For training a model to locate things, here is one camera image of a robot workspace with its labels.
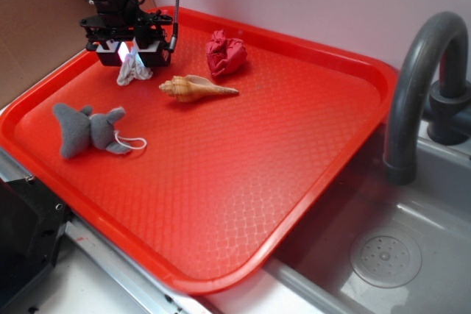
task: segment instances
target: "tray rim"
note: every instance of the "tray rim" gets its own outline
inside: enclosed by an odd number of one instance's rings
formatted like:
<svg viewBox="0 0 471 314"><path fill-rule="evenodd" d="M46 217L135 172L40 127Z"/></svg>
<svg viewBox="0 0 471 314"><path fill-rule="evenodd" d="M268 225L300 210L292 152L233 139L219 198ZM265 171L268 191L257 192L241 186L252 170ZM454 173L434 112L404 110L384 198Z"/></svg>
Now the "tray rim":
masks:
<svg viewBox="0 0 471 314"><path fill-rule="evenodd" d="M160 254L152 250L142 251L149 248L136 235L127 231L120 224L113 222L108 215L98 214L97 207L93 207L90 200L85 199L82 193L76 188L67 185L67 181L58 176L58 173L48 168L47 164L38 160L24 151L15 141L15 126L19 123L25 112L30 112L44 99L55 93L61 87L73 80L78 74L86 70L90 65L98 62L98 57L93 52L82 51L77 56L69 60L46 78L36 84L33 88L19 96L5 111L0 115L0 144L8 151L13 158L25 168L35 174L43 182L49 181L48 185L57 195L64 193L73 193L76 200L71 205L78 215L88 215L85 220L101 232L106 238L115 243L119 248L125 251L132 259L150 271L157 278L175 288L194 295L213 293L228 288L243 278L256 271L263 261L275 250L275 246L288 234L288 231L304 215L307 209L321 196L322 191L330 184L330 181L343 169L344 165L352 158L356 151L374 132L375 128L382 122L392 101L394 86L397 81L397 71L391 66L361 54L352 53L320 43L295 38L289 35L280 34L260 29L255 26L241 24L237 21L231 21L223 18L217 18L212 15L199 13L194 10L182 9L183 15L180 23L185 26L192 26L192 19L198 18L204 24L204 27L197 29L205 30L211 33L215 26L223 26L228 29L227 32L243 30L242 39L248 44L266 49L278 48L279 46L288 46L292 57L301 60L313 61L313 58L328 58L333 61L342 59L342 65L336 66L337 71L350 74L371 82L380 93L381 103L376 111L371 114L365 122L364 128L357 131L353 138L348 142L344 149L336 156L325 171L314 181L307 193L296 203L291 212L278 224L273 232L262 242L261 246L242 266L214 279L193 279L179 271L173 264ZM369 77L355 75L359 71L368 68L371 73Z"/></svg>

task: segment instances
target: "sink drain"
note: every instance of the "sink drain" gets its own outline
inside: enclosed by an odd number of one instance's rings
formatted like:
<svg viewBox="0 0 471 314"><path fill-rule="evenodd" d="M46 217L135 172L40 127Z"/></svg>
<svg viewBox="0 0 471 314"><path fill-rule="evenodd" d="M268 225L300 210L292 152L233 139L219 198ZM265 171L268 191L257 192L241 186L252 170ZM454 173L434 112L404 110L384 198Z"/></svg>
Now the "sink drain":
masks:
<svg viewBox="0 0 471 314"><path fill-rule="evenodd" d="M384 227L373 229L354 242L350 262L357 275L369 284L394 288L418 274L422 255L406 233Z"/></svg>

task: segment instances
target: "white cloth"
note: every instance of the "white cloth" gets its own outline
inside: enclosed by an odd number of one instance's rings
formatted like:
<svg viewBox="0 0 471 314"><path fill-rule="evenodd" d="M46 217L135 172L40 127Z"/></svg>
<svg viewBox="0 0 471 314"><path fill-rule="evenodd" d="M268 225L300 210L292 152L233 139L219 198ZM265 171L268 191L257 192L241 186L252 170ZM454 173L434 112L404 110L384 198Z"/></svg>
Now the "white cloth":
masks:
<svg viewBox="0 0 471 314"><path fill-rule="evenodd" d="M126 54L124 58L116 82L120 86L126 86L134 79L147 80L150 79L152 75L152 70L144 66L137 49L132 47L131 52Z"/></svg>

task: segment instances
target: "black cable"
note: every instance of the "black cable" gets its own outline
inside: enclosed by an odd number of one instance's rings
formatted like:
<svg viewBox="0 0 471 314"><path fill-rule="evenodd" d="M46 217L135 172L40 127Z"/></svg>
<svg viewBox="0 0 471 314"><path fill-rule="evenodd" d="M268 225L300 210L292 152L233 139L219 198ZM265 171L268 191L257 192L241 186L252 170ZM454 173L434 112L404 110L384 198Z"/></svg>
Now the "black cable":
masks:
<svg viewBox="0 0 471 314"><path fill-rule="evenodd" d="M175 0L175 11L174 11L174 28L173 28L173 33L171 36L171 42L170 42L170 51L175 50L175 46L177 45L177 38L178 38L178 9L180 7L180 0Z"/></svg>

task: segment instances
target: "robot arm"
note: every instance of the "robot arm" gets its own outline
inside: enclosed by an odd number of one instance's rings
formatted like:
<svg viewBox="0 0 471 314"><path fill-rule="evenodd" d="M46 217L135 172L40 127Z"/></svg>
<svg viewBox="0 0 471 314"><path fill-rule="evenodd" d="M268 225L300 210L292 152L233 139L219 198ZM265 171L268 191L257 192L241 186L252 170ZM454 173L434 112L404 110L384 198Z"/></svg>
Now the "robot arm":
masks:
<svg viewBox="0 0 471 314"><path fill-rule="evenodd" d="M97 15L83 18L80 26L87 33L87 50L96 51L103 65L120 66L118 49L121 43L134 41L138 53L147 67L167 66L177 40L177 22L164 15L144 12L144 0L88 0ZM173 24L173 35L167 42L163 26Z"/></svg>

